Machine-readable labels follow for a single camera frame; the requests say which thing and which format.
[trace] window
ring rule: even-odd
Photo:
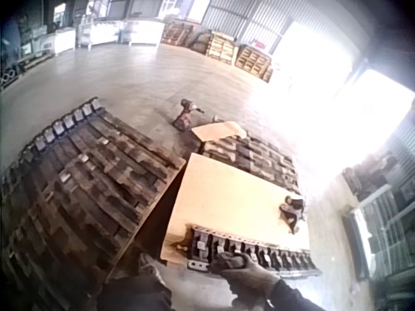
[[[54,8],[53,11],[53,22],[58,24],[58,27],[62,26],[62,21],[64,20],[66,4],[62,3]]]
[[[94,15],[96,17],[106,17],[108,11],[109,0],[95,0],[88,2],[86,6],[86,15]]]
[[[195,0],[187,19],[201,23],[206,10],[208,9],[209,2],[210,0]]]
[[[177,0],[163,0],[163,3],[161,4],[159,17],[164,17],[168,14],[174,14],[174,7],[176,6]]]

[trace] concrete floor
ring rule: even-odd
[[[117,117],[182,155],[191,141],[170,125],[182,98],[207,111],[195,115],[195,124],[218,114],[296,154],[298,141],[286,135],[288,110],[275,92],[238,68],[180,47],[101,45],[91,52],[68,51],[1,94],[1,168],[45,126],[93,96]],[[296,154],[296,162],[308,203],[311,252],[323,275],[290,285],[326,310],[372,310],[368,284],[357,286],[340,220],[347,204],[356,205],[355,198],[340,176],[314,191],[321,168],[306,154]],[[178,268],[161,267],[161,273],[177,310],[227,310],[233,299],[223,280]]]

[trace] corrugated metal wall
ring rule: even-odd
[[[137,13],[141,13],[140,17],[154,17],[158,15],[162,0],[135,0],[130,16],[134,16]]]
[[[415,111],[408,112],[386,142],[386,146],[402,168],[403,174],[392,181],[394,187],[400,188],[415,177]]]
[[[353,5],[353,12],[358,12],[356,6]],[[335,0],[212,0],[202,24],[240,36],[241,43],[260,41],[267,52],[274,52],[276,40],[286,31],[287,23],[297,21],[356,59],[375,29],[373,17],[363,12],[355,17]]]
[[[257,0],[212,0],[206,10],[203,26],[230,36],[239,36]]]

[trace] metal rack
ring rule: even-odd
[[[371,237],[376,269],[373,279],[412,266],[408,244],[398,215],[390,185],[385,185],[358,206],[363,213]]]

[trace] sleeve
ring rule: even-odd
[[[269,299],[276,310],[324,311],[323,308],[304,298],[298,290],[293,290],[283,280],[277,282]]]

